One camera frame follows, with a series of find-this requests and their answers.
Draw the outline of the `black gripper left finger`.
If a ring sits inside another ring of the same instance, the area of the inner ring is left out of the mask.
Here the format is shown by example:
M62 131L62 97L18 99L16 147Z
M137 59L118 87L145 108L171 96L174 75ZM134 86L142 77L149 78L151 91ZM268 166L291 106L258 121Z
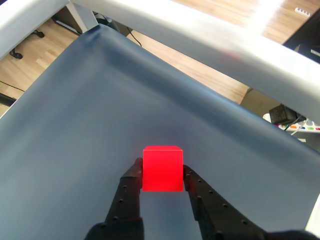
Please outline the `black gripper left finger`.
M140 190L143 178L143 159L122 175L105 221L94 225L87 240L143 240L144 224L140 214Z

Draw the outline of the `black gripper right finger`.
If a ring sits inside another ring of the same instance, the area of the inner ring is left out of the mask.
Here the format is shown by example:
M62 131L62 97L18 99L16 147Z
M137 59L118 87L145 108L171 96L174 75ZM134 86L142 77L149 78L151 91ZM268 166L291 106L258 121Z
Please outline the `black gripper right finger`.
M189 166L183 182L203 240L264 240L267 234L245 217Z

